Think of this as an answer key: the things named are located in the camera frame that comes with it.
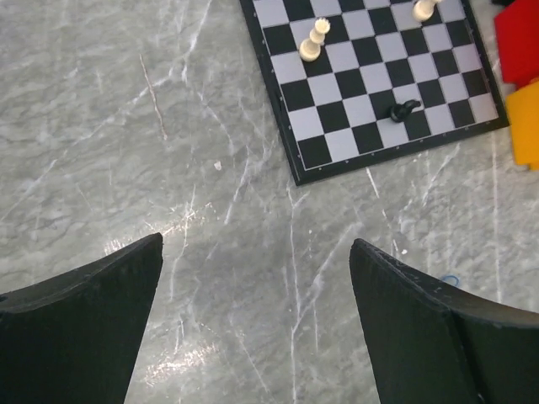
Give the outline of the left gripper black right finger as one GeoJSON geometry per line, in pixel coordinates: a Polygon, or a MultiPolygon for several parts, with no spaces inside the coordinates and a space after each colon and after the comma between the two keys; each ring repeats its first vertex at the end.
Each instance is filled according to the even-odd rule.
{"type": "Polygon", "coordinates": [[[362,239],[350,277],[382,403],[536,403],[538,315],[486,300],[362,239]]]}

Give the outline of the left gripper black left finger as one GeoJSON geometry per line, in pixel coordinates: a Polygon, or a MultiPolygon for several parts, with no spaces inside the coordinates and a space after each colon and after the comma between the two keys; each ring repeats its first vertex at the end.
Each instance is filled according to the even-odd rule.
{"type": "Polygon", "coordinates": [[[151,234],[1,296],[3,403],[122,403],[163,267],[151,234]]]}

